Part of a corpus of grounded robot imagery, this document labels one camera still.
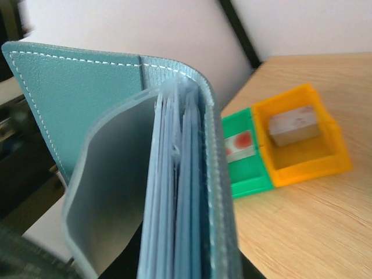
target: yellow plastic container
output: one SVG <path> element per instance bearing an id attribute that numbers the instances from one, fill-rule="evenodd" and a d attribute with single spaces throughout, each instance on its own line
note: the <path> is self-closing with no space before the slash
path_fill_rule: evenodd
<path id="1" fill-rule="evenodd" d="M 269 136 L 269 118 L 306 105 L 313 106 L 321 135 L 277 147 Z M 310 84 L 256 103 L 252 112 L 261 156 L 275 187 L 352 169 L 340 128 Z"/>

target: wooden surface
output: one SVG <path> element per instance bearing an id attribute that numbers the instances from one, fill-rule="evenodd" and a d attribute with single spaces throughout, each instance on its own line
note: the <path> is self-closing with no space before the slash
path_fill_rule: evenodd
<path id="1" fill-rule="evenodd" d="M 235 200 L 241 251 L 268 278 L 372 278 L 372 53 L 269 59 L 222 116 L 303 83 L 341 126 L 354 171 Z"/>

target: blue leather wallet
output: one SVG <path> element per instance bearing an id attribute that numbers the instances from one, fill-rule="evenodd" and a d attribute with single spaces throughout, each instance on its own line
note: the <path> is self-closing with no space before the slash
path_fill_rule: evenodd
<path id="1" fill-rule="evenodd" d="M 186 76 L 202 95 L 203 278 L 242 278 L 220 109 L 195 69 L 173 60 L 7 42 L 2 46 L 44 140 L 68 183 L 63 228 L 74 258 L 97 278 L 142 222 L 156 95 Z"/>

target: wooden table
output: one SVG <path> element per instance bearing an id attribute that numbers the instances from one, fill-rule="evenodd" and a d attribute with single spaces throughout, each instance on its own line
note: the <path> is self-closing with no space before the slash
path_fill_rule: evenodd
<path id="1" fill-rule="evenodd" d="M 239 245 L 268 278 L 372 278 L 372 53 L 269 59 L 228 116 L 303 83 L 341 126 L 354 171 L 235 200 Z"/>

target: wallet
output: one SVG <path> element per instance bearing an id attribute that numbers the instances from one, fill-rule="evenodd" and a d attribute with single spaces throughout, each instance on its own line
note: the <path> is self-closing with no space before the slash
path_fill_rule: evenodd
<path id="1" fill-rule="evenodd" d="M 87 278 L 107 269 L 144 219 L 157 88 L 172 79 L 196 84 L 200 202 L 185 220 L 198 222 L 200 251 L 177 264 L 200 266 L 202 278 L 242 278 L 220 108 L 202 74 L 169 59 L 29 42 L 7 42 L 2 52 L 68 185 L 63 232 Z"/>

